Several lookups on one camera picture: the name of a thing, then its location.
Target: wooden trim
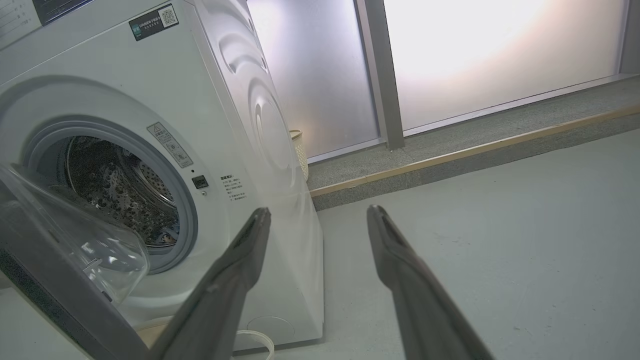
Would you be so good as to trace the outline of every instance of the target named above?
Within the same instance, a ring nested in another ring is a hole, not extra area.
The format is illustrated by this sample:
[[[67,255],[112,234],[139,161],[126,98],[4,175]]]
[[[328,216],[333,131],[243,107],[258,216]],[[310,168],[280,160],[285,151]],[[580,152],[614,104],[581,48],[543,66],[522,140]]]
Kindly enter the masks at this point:
[[[420,170],[426,167],[432,167],[435,165],[439,165],[442,163],[447,163],[449,161],[459,160],[462,158],[466,158],[467,156],[473,156],[477,154],[481,154],[483,152],[500,149],[503,147],[515,145],[517,143],[527,142],[529,140],[542,138],[544,136],[554,135],[558,133],[562,133],[565,131],[569,131],[572,129],[577,129],[578,127],[587,126],[591,124],[595,124],[597,122],[602,122],[606,120],[616,119],[618,117],[625,117],[629,115],[640,114],[640,103],[634,104],[631,106],[627,106],[624,108],[620,108],[614,111],[610,111],[607,113],[602,113],[598,115],[593,115],[590,117],[584,117],[582,119],[577,119],[569,122],[565,122],[559,125],[554,125],[550,127],[545,127],[543,129],[530,131],[528,133],[511,136],[509,138],[504,138],[501,140],[497,140],[494,142],[484,143],[482,145],[469,147],[468,149],[463,149],[456,152],[451,152],[449,154],[444,154],[440,156],[435,156],[433,158],[425,159],[422,161],[417,161],[415,163],[411,163],[405,165],[403,167],[394,168],[391,170],[377,172],[375,174],[358,177],[356,179],[343,181],[341,183],[325,186],[322,188],[318,188],[315,190],[311,190],[311,196],[316,197],[320,195],[324,195],[327,193],[336,192],[338,190],[343,190],[346,188],[353,188],[358,185],[362,185],[365,183],[370,183],[372,181],[377,181],[381,179],[386,179],[388,177],[404,174],[406,172],[411,172],[415,170]]]

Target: frosted glass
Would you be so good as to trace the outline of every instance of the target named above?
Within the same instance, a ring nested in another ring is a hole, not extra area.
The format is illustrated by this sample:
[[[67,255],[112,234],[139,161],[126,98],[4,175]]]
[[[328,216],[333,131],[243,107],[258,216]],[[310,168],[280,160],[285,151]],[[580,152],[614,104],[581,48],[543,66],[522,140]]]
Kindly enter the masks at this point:
[[[386,0],[403,129],[618,73],[625,0]]]
[[[307,156],[379,137],[350,0],[248,0],[289,129]]]

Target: white cable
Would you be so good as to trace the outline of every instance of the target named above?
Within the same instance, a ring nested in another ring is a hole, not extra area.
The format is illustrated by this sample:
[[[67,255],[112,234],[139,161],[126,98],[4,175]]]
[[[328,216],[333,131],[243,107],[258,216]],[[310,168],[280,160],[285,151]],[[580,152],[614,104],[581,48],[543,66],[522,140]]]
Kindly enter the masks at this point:
[[[251,339],[263,344],[269,350],[269,356],[267,356],[265,360],[273,360],[275,358],[276,356],[275,345],[273,344],[273,341],[269,339],[269,336],[266,336],[265,334],[259,331],[253,331],[253,330],[238,330],[236,335],[249,335],[251,336]]]

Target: wicker basket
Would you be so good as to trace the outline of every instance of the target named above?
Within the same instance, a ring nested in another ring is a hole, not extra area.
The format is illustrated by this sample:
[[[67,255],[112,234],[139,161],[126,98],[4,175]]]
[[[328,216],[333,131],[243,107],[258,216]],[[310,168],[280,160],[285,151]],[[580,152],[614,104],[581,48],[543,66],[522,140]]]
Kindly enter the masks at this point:
[[[296,149],[298,155],[298,162],[302,167],[302,173],[305,175],[305,181],[309,178],[309,165],[307,163],[307,152],[305,151],[305,143],[302,141],[302,131],[290,130],[291,140],[293,140],[293,147]]]

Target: washing machine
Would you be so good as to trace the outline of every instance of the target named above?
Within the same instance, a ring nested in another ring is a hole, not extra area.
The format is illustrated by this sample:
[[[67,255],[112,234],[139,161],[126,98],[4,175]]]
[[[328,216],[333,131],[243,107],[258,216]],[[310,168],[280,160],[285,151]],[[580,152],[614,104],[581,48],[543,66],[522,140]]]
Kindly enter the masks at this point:
[[[0,47],[0,161],[140,235],[131,325],[174,314],[266,206],[239,328],[322,336],[322,231],[245,1],[0,0]]]

